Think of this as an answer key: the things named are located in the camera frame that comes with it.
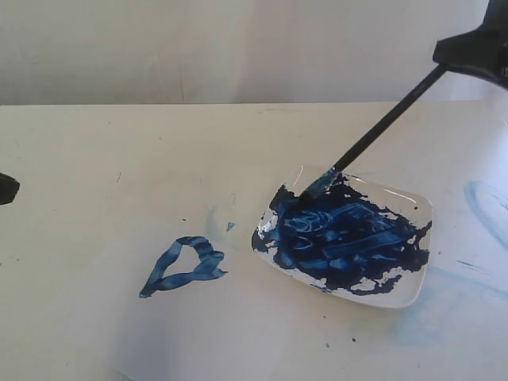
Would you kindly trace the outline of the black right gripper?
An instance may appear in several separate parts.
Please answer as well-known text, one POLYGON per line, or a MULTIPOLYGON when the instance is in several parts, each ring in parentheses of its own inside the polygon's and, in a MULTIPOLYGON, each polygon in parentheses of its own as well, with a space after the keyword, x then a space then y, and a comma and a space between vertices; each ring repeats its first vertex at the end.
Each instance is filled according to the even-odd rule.
POLYGON ((489 0, 477 29, 439 40, 433 62, 507 89, 508 0, 489 0))

